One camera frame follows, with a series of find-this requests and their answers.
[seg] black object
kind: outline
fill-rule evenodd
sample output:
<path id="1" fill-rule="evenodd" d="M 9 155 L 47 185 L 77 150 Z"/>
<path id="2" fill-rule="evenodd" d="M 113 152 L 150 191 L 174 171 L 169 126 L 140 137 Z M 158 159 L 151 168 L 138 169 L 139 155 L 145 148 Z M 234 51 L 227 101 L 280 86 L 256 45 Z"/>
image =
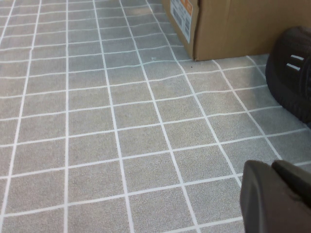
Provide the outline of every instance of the black object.
<path id="1" fill-rule="evenodd" d="M 311 233 L 311 174 L 281 160 L 247 161 L 240 204 L 246 233 Z"/>
<path id="2" fill-rule="evenodd" d="M 266 79 L 273 97 L 311 124 L 311 28 L 294 27 L 283 33 L 268 58 Z"/>

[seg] tiled floor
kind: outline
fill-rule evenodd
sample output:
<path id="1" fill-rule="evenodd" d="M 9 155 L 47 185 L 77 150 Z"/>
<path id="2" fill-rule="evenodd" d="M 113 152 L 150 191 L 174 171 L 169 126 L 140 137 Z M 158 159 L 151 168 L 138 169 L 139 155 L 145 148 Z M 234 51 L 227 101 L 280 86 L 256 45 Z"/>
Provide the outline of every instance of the tiled floor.
<path id="1" fill-rule="evenodd" d="M 246 160 L 311 171 L 267 56 L 191 61 L 160 0 L 3 0 L 0 33 L 0 232 L 241 233 Z"/>

